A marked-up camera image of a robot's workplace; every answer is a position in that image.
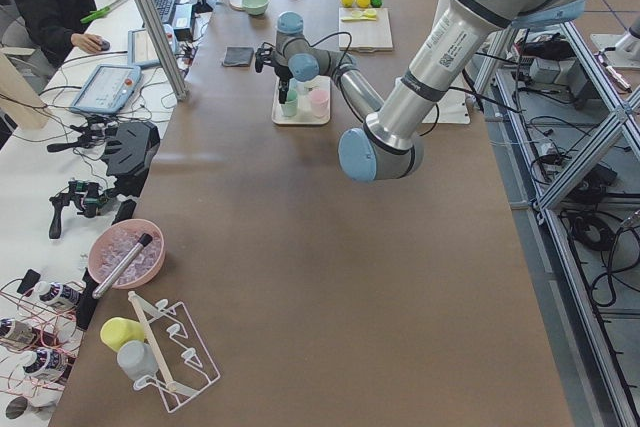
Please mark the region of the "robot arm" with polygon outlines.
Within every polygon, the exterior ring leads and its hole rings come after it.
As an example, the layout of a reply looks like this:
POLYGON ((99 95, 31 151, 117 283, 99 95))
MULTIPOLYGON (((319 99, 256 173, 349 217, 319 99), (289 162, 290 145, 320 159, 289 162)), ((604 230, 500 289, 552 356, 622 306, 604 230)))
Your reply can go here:
POLYGON ((340 138, 343 172, 360 182, 399 179, 422 162, 419 125, 491 33, 574 20, 585 4, 586 0, 449 0, 388 98, 373 89, 346 53, 313 47, 303 34, 302 17, 292 11, 279 15, 276 42, 257 50, 255 69, 273 67, 281 100, 287 97, 291 79, 330 77, 363 118, 361 127, 340 138))

